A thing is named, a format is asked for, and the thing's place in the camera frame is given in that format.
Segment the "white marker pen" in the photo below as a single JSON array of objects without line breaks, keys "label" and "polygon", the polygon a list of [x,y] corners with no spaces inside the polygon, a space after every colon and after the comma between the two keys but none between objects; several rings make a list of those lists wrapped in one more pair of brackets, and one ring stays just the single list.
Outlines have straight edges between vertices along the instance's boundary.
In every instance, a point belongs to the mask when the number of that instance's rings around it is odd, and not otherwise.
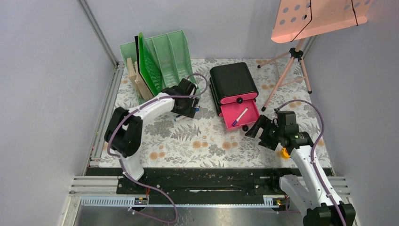
[{"label": "white marker pen", "polygon": [[240,119],[245,115],[245,113],[248,111],[248,107],[246,107],[239,115],[238,117],[233,121],[232,126],[236,126],[237,123],[240,121]]}]

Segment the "purple 52-storey treehouse book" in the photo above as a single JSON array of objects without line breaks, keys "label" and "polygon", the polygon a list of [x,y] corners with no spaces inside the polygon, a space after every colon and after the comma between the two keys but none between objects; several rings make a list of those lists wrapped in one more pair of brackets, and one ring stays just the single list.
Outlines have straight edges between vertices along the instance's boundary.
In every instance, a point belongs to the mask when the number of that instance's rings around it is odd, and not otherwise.
[{"label": "purple 52-storey treehouse book", "polygon": [[135,61],[135,69],[136,69],[136,79],[135,83],[138,85],[139,93],[143,100],[149,101],[154,98],[150,88],[147,86],[145,79],[142,77],[139,71],[139,63]]}]

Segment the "black pink drawer unit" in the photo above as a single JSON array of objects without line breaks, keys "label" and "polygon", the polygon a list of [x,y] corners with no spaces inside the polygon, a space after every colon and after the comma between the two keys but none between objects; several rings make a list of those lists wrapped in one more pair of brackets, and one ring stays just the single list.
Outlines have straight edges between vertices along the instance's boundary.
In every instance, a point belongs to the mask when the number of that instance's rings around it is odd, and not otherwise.
[{"label": "black pink drawer unit", "polygon": [[[249,130],[249,126],[260,116],[256,106],[259,91],[245,62],[214,66],[210,69],[209,87],[216,115],[224,119],[228,131]],[[236,126],[232,126],[238,115],[248,111]]]}]

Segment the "green transparent plastic folder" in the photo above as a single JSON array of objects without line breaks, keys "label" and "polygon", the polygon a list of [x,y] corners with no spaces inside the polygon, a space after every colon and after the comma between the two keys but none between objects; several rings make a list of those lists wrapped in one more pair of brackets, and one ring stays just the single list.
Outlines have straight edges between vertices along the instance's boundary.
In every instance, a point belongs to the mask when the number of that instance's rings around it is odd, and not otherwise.
[{"label": "green transparent plastic folder", "polygon": [[155,61],[146,46],[145,40],[144,40],[144,57],[145,57],[146,68],[152,78],[154,85],[155,85],[157,94],[159,94],[162,90],[161,73],[160,73],[158,67],[156,66]]}]

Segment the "green 104-storey treehouse book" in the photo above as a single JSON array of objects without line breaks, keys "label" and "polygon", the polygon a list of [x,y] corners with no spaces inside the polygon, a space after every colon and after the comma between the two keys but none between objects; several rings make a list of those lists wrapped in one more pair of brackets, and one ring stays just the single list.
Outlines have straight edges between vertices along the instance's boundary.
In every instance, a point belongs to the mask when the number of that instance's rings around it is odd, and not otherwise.
[{"label": "green 104-storey treehouse book", "polygon": [[136,72],[135,64],[132,61],[132,58],[131,57],[127,58],[126,59],[126,63],[127,63],[126,66],[127,66],[127,69],[128,69],[128,79],[132,82],[132,84],[133,84],[133,86],[134,86],[134,88],[136,90],[137,95],[141,99],[143,99],[142,93],[141,93],[141,91],[139,89],[139,86],[138,86],[138,84],[136,82],[137,72]]}]

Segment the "white AVE notebook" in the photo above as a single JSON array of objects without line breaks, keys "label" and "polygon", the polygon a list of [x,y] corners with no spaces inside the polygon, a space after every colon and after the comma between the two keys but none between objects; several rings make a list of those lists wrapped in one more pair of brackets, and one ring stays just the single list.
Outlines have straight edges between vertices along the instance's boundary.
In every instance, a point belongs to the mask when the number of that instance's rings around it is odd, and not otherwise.
[{"label": "white AVE notebook", "polygon": [[157,95],[157,90],[145,65],[144,38],[142,33],[139,33],[137,36],[135,36],[135,45],[136,45],[136,58],[138,63],[139,75],[143,79],[149,92],[154,97]]}]

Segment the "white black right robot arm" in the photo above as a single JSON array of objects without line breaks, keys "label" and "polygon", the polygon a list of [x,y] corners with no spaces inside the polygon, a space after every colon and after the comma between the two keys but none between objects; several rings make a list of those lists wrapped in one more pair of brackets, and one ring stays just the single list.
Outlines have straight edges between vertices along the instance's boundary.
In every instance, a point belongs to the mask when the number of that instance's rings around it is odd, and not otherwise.
[{"label": "white black right robot arm", "polygon": [[316,157],[315,144],[307,132],[300,132],[295,113],[280,111],[273,120],[260,115],[245,135],[255,137],[259,129],[263,130],[259,145],[272,150],[281,145],[300,171],[304,185],[296,175],[285,174],[272,178],[270,188],[288,195],[300,211],[303,225],[352,226],[356,216],[353,205],[344,203],[329,182]]}]

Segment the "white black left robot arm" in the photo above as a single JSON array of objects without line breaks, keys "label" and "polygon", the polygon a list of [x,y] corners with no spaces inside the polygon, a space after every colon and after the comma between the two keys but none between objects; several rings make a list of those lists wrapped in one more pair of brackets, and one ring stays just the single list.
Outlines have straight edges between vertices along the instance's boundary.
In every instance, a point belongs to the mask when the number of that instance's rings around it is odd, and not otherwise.
[{"label": "white black left robot arm", "polygon": [[145,126],[169,112],[193,118],[199,102],[196,90],[196,84],[182,79],[178,85],[163,89],[137,107],[114,110],[104,140],[108,144],[108,154],[118,158],[125,176],[129,178],[128,188],[132,192],[139,194],[146,187],[139,154]]}]

